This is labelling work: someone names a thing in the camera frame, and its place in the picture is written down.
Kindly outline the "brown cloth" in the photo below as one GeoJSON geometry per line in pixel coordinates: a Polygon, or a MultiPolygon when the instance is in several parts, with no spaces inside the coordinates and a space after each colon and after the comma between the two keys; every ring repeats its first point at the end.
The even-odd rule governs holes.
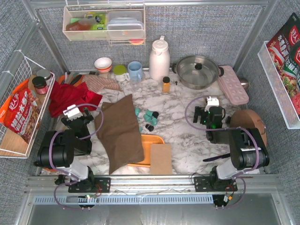
{"type": "Polygon", "coordinates": [[[96,135],[109,158],[109,174],[119,168],[144,160],[142,138],[135,115],[132,95],[116,103],[104,102],[95,117],[96,135]]]}

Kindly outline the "orange plastic tray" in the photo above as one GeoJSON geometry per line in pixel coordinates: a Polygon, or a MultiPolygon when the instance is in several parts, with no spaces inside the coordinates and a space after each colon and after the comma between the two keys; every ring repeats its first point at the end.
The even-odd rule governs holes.
{"type": "Polygon", "coordinates": [[[158,135],[141,134],[144,160],[138,163],[128,164],[128,166],[150,167],[152,144],[164,144],[163,138],[158,135]]]}

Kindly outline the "tan scouring pad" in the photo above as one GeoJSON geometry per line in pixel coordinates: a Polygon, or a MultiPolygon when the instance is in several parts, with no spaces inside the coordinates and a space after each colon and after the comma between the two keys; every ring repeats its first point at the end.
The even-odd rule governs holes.
{"type": "Polygon", "coordinates": [[[150,150],[151,175],[172,174],[172,148],[170,144],[152,144],[150,150]]]}

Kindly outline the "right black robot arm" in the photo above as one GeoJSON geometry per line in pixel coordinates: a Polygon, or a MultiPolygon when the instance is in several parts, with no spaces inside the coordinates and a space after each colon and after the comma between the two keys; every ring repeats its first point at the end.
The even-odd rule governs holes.
{"type": "Polygon", "coordinates": [[[236,191],[234,175],[269,165],[265,126],[254,111],[237,110],[232,116],[226,116],[220,106],[212,106],[207,111],[196,106],[193,122],[206,126],[206,138],[212,144],[227,144],[230,148],[228,154],[221,155],[227,161],[210,172],[211,190],[236,191]]]}

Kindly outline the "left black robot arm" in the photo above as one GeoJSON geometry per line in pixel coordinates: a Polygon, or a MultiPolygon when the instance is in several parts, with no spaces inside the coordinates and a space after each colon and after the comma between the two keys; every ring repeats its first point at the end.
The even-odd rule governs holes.
{"type": "Polygon", "coordinates": [[[58,133],[53,141],[52,138],[57,132],[55,130],[46,132],[34,162],[37,167],[52,169],[50,163],[52,159],[52,164],[58,171],[70,176],[71,182],[78,181],[70,186],[71,191],[92,190],[96,186],[91,168],[75,159],[76,156],[91,153],[92,142],[87,124],[93,120],[87,107],[83,112],[75,108],[64,113],[61,122],[67,129],[58,133]]]}

